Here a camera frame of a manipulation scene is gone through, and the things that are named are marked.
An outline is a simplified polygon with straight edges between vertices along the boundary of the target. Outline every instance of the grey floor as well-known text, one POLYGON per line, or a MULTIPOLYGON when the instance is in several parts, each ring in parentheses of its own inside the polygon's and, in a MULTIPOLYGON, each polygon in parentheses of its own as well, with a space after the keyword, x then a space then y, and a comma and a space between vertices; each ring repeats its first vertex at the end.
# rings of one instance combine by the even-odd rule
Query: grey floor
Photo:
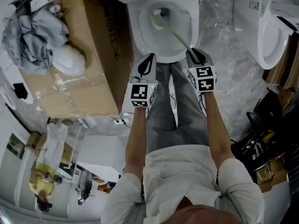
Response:
MULTIPOLYGON (((204 50, 212 57, 216 66, 218 81, 215 96, 224 122, 229 130, 231 138, 240 139, 246 135, 249 122, 246 112, 252 111, 259 98, 262 98, 267 90, 267 84, 262 80, 263 69, 253 60, 245 47, 240 43, 233 26, 234 0, 205 0, 200 3, 200 38, 197 47, 204 50)), ((135 59, 140 54, 135 48, 135 59)), ((181 61, 186 69, 186 60, 181 61)), ((5 81, 0 70, 0 80, 5 81)), ((170 83, 171 95, 174 95, 173 84, 170 83)), ((42 132, 46 127, 47 114, 43 108, 34 103, 27 105, 18 100, 13 92, 10 92, 17 106, 17 115, 32 131, 42 132)), ((132 115, 127 117, 131 125, 132 115)), ((95 117, 97 126, 84 130, 85 133, 99 135, 117 135, 124 143, 128 138, 130 129, 124 125, 115 125, 110 117, 95 117)), ((78 124, 69 132, 69 138, 76 137, 78 124)))

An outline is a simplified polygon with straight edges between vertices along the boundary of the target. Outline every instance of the man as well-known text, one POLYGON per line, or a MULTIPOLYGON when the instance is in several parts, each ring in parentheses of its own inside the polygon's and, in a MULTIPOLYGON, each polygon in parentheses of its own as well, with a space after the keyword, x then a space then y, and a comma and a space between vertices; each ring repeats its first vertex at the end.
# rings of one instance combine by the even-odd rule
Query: man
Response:
POLYGON ((213 93, 204 94, 206 120, 179 63, 157 64, 157 80, 147 120, 145 108, 135 109, 124 174, 109 194, 101 223, 257 223, 264 210, 262 193, 231 153, 213 93), (170 105, 170 75, 178 126, 170 105))
POLYGON ((47 129, 47 140, 37 158, 36 167, 31 170, 29 179, 30 189, 35 193, 38 208, 42 212, 49 212, 52 204, 47 198, 53 195, 54 185, 62 182, 61 177, 56 175, 56 170, 59 169, 68 132, 68 127, 64 124, 50 123, 47 129))

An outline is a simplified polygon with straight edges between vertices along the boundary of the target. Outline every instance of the toilet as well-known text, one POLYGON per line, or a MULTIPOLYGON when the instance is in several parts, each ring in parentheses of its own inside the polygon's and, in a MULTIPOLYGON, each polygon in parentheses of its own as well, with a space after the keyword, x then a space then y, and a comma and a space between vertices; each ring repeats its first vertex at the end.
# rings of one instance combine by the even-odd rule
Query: toilet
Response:
POLYGON ((186 48, 171 33, 156 30, 150 20, 154 10, 167 8, 168 25, 190 47, 199 36, 199 1, 201 0, 119 0, 128 7, 133 40, 143 55, 154 53, 157 62, 173 63, 185 58, 186 48))
POLYGON ((291 0, 235 0, 235 31, 265 70, 279 62, 289 35, 298 32, 298 11, 291 0))

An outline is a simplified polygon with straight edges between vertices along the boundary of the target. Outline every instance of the white shirt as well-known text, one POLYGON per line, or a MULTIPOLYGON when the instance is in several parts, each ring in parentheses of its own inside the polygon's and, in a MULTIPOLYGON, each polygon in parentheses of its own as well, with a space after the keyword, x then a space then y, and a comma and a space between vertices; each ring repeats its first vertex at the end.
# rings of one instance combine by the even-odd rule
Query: white shirt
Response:
MULTIPOLYGON (((204 145, 173 146, 147 154, 143 171, 147 218, 143 223, 166 221, 184 196, 193 205, 220 208, 221 195, 233 202, 244 223, 257 223, 264 210, 263 195, 244 165, 237 159, 225 160, 218 172, 219 186, 216 176, 210 148, 204 145)), ((141 202, 140 192, 140 180, 134 174, 124 174, 109 194, 101 223, 123 224, 134 203, 141 202)))

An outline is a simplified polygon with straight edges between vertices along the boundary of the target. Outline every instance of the toilet brush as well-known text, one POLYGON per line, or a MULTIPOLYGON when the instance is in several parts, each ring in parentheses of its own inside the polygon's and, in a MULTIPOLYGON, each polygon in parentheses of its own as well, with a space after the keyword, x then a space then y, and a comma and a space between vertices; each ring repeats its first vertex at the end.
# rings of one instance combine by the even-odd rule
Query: toilet brush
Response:
POLYGON ((167 30, 169 32, 171 32, 176 38, 178 38, 178 40, 187 48, 187 50, 190 52, 193 60, 195 61, 195 63, 199 63, 199 59, 198 57, 195 55, 194 51, 191 49, 191 47, 184 41, 184 39, 177 34, 175 31, 173 31, 172 29, 169 28, 169 26, 166 24, 166 22, 164 21, 163 17, 161 16, 161 9, 156 9, 153 12, 153 15, 150 16, 150 20, 152 21, 155 29, 157 30, 167 30))

